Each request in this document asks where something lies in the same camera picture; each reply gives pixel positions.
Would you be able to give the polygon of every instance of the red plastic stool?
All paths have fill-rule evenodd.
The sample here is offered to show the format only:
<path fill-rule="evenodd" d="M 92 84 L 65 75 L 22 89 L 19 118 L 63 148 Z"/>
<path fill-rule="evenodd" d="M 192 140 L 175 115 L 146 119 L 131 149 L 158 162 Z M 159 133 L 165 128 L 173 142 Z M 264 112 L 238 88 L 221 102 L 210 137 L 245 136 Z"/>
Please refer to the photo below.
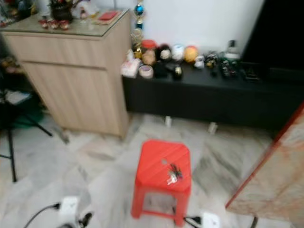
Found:
<path fill-rule="evenodd" d="M 180 168 L 182 179 L 168 185 L 171 164 Z M 172 195 L 176 200 L 175 215 L 143 210 L 147 192 Z M 139 218 L 142 213 L 171 218 L 176 226 L 183 226 L 191 192 L 191 167 L 188 148 L 181 143 L 149 140 L 142 145 L 142 153 L 137 167 L 131 214 Z"/>

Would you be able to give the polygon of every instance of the marble floor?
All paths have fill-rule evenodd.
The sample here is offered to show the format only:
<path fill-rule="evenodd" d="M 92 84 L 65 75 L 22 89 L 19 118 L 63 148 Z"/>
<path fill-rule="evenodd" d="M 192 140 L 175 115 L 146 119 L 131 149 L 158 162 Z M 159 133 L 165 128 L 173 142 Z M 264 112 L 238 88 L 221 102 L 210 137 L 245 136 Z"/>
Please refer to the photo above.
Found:
<path fill-rule="evenodd" d="M 42 124 L 54 132 L 48 137 L 36 128 L 16 129 L 14 145 L 19 181 L 11 183 L 10 163 L 0 160 L 0 228 L 21 228 L 42 207 L 64 196 L 80 197 L 79 211 L 93 211 L 89 228 L 173 228 L 166 218 L 131 217 L 133 184 L 141 144 L 150 138 L 183 142 L 191 153 L 192 192 L 188 215 L 216 213 L 223 228 L 248 228 L 251 216 L 225 211 L 225 203 L 271 142 L 263 131 L 220 126 L 215 135 L 208 123 L 174 119 L 171 128 L 163 118 L 134 115 L 127 137 L 69 132 L 63 143 L 58 127 L 46 116 Z M 4 135 L 0 153 L 7 154 Z M 167 211 L 160 196 L 151 196 L 145 207 Z M 31 228 L 55 228 L 57 213 L 42 213 Z M 289 228 L 283 221 L 260 219 L 257 228 Z"/>

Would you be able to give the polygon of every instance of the blue ornament ball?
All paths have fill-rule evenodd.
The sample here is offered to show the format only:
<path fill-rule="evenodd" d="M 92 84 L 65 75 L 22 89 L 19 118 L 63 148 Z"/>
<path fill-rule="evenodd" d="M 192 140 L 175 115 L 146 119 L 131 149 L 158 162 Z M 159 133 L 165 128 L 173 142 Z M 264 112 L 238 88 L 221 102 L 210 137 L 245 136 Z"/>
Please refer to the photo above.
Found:
<path fill-rule="evenodd" d="M 134 13 L 136 14 L 136 16 L 140 16 L 142 15 L 144 12 L 144 8 L 142 4 L 137 4 L 134 8 Z"/>

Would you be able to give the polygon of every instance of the black screen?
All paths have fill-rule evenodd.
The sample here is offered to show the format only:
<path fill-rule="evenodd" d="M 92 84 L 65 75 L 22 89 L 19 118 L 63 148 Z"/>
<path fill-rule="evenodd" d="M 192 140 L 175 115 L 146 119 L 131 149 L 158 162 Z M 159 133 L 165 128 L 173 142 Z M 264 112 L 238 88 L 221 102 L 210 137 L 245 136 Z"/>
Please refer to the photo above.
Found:
<path fill-rule="evenodd" d="M 304 12 L 299 0 L 265 0 L 242 56 L 269 68 L 304 69 Z"/>

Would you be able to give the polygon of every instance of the cabinet drawer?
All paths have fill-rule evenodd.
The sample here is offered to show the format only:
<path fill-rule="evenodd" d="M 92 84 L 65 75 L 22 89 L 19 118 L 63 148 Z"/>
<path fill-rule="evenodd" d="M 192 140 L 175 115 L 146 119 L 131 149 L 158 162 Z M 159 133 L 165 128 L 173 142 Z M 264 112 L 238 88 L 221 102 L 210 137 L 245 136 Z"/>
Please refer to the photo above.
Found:
<path fill-rule="evenodd" d="M 112 84 L 106 71 L 38 63 L 23 66 L 61 127 L 120 134 Z"/>
<path fill-rule="evenodd" d="M 77 39 L 73 36 L 5 35 L 19 60 L 104 67 L 102 40 Z"/>

